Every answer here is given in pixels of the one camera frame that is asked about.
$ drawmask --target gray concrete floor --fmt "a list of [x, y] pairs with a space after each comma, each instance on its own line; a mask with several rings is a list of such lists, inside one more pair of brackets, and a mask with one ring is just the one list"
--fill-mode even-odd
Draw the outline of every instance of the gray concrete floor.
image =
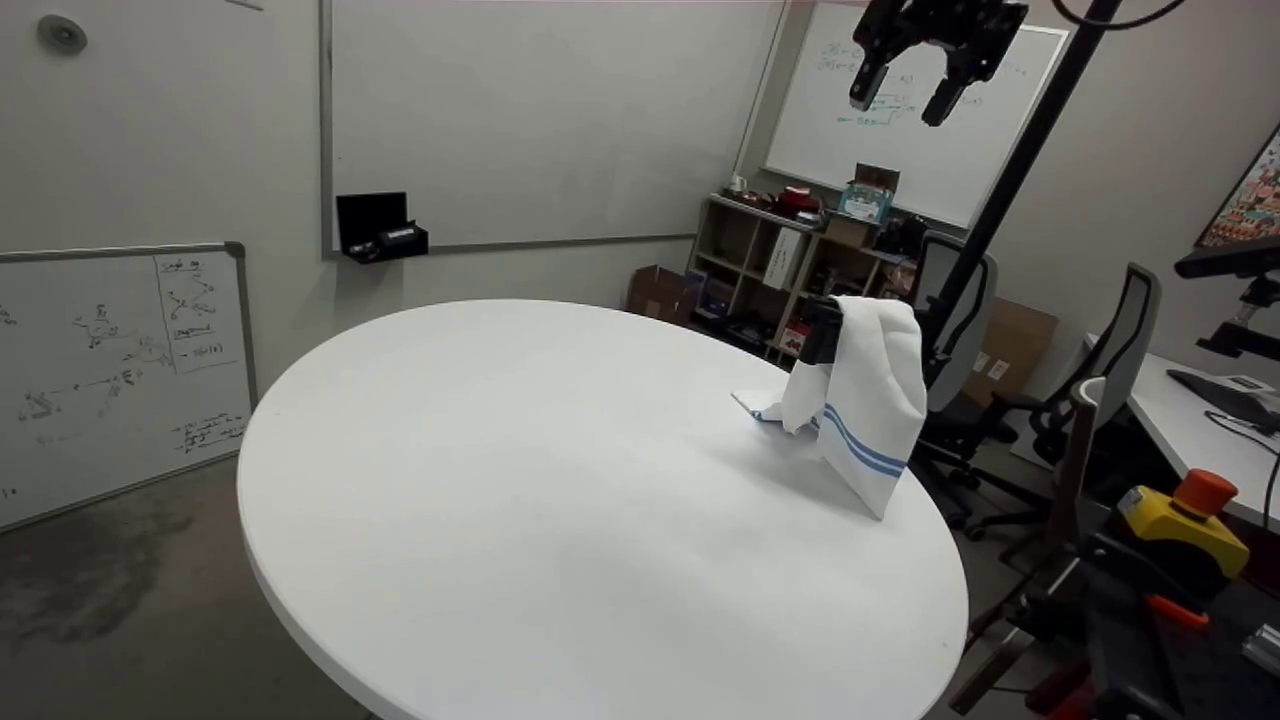
[[[961, 536], [973, 608], [1011, 570], [1001, 545]], [[969, 654], [955, 680], [985, 662]], [[1052, 662], [1028, 655], [973, 716], [1021, 720], [1021, 688]], [[236, 526], [233, 466], [0, 536], [4, 720], [361, 720], [288, 639], [256, 593]]]

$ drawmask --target blue stripe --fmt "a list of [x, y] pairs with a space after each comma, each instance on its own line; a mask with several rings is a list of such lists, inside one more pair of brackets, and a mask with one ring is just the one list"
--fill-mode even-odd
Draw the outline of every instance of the blue stripe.
[[898, 477], [898, 474], [908, 470], [904, 459], [893, 459], [893, 456], [861, 445], [861, 442], [847, 432], [847, 425], [841, 419], [841, 413], [836, 413], [830, 404], [823, 404], [823, 415], [826, 415], [830, 430], [841, 432], [842, 448], [847, 448], [861, 466], [868, 466], [873, 474], [880, 474], [880, 477]]

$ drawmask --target white round table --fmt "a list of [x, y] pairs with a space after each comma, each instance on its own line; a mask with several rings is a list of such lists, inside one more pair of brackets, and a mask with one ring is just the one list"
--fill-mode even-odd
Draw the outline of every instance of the white round table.
[[920, 716], [969, 587], [737, 387], [785, 374], [643, 316], [483, 299], [361, 323], [256, 408], [238, 521], [297, 645], [374, 716]]

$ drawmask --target whiteboard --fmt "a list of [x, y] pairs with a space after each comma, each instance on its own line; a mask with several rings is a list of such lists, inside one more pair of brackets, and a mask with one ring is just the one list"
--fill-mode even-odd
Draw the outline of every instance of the whiteboard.
[[876, 103], [855, 111], [847, 103], [847, 85], [863, 59], [861, 43], [850, 43], [855, 25], [861, 8], [817, 3], [764, 164], [823, 187], [842, 187], [855, 164], [895, 168], [895, 209], [969, 228], [1007, 164], [1068, 33], [1025, 25], [990, 85], [969, 85], [950, 117], [928, 129], [920, 111], [943, 79], [943, 54], [915, 43], [895, 56]]
[[687, 235], [785, 0], [332, 0], [332, 191], [433, 246]]
[[0, 529], [238, 448], [238, 246], [0, 256]]

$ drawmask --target cardboard box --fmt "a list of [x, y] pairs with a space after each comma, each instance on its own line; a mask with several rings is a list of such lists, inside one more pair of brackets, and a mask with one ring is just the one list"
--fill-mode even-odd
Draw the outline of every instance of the cardboard box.
[[1035, 377], [1057, 333], [1057, 316], [995, 299], [985, 354], [973, 364], [962, 395], [989, 404], [990, 394], [1021, 395]]
[[657, 316], [666, 323], [687, 323], [691, 305], [695, 305], [695, 286], [687, 276], [657, 264], [637, 267], [626, 288], [626, 311]]

